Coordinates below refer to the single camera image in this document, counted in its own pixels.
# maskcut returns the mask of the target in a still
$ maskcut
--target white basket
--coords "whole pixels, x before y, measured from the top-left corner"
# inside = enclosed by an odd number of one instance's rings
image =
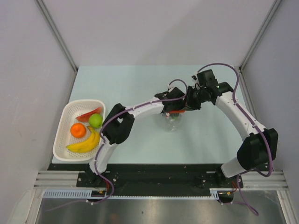
[[[85,141],[89,137],[89,134],[86,134],[83,138],[76,139],[71,135],[70,129],[73,124],[82,123],[76,120],[77,116],[93,111],[98,107],[102,107],[101,115],[104,120],[106,108],[105,105],[99,100],[74,100],[64,107],[53,146],[53,154],[57,159],[61,161],[77,162],[86,161],[95,156],[97,150],[99,149],[98,146],[87,153],[73,153],[70,150],[68,150],[66,146],[69,144]]]

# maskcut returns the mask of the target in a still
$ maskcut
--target banana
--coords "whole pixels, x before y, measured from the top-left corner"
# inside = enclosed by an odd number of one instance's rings
[[[96,136],[96,132],[94,131],[94,129],[90,129],[92,127],[88,126],[88,129],[91,131],[91,135],[89,136],[88,139],[86,139],[85,141],[79,142],[79,143],[74,143],[74,144],[70,144],[67,147],[68,150],[70,150],[71,152],[78,152],[79,149],[85,148],[87,146],[89,146],[95,139]]]
[[[68,145],[67,148],[74,153],[87,153],[93,150],[100,141],[100,134],[96,132],[91,126],[87,127],[91,131],[89,138],[83,142]]]
[[[100,134],[98,132],[96,132],[95,130],[92,130],[92,131],[95,133],[95,138],[94,138],[93,142],[90,143],[86,148],[79,149],[78,153],[87,153],[87,152],[93,150],[99,144]]]

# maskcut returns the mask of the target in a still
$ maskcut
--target white enclosure wall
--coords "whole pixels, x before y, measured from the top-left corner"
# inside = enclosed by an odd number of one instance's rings
[[[275,167],[283,170],[299,209],[299,1],[282,3],[245,67],[258,118],[279,134]]]
[[[75,74],[33,0],[0,2],[0,223],[50,159]]]
[[[77,66],[240,65],[274,0],[44,0]]]

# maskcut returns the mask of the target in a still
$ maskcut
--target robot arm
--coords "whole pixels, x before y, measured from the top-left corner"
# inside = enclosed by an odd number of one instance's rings
[[[102,134],[105,144],[100,147],[95,158],[99,173],[103,173],[106,170],[107,163],[115,148],[128,138],[135,119],[162,112],[200,110],[201,103],[206,101],[212,102],[226,114],[243,140],[237,156],[223,164],[220,170],[217,170],[220,179],[230,178],[269,162],[265,143],[260,133],[251,125],[250,120],[233,101],[233,89],[229,84],[218,83],[212,70],[198,73],[197,76],[193,76],[192,78],[195,81],[195,85],[188,86],[186,94],[175,87],[166,92],[156,94],[147,103],[133,107],[124,107],[121,104],[116,104],[113,107],[103,124],[105,128],[103,128]],[[277,132],[274,129],[267,130],[241,104],[238,103],[238,105],[255,121],[255,125],[260,130],[263,130],[263,134],[271,149],[272,160],[275,159],[278,141]],[[90,168],[96,173],[94,161],[90,162]]]

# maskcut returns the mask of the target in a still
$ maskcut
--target watermelon slice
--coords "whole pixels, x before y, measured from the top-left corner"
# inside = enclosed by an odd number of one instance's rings
[[[95,109],[93,111],[90,111],[88,113],[80,115],[79,117],[76,117],[76,119],[77,119],[77,121],[80,121],[80,122],[88,122],[88,119],[90,118],[90,116],[92,116],[94,113],[101,114],[101,112],[102,112],[102,108],[98,107],[97,109]]]

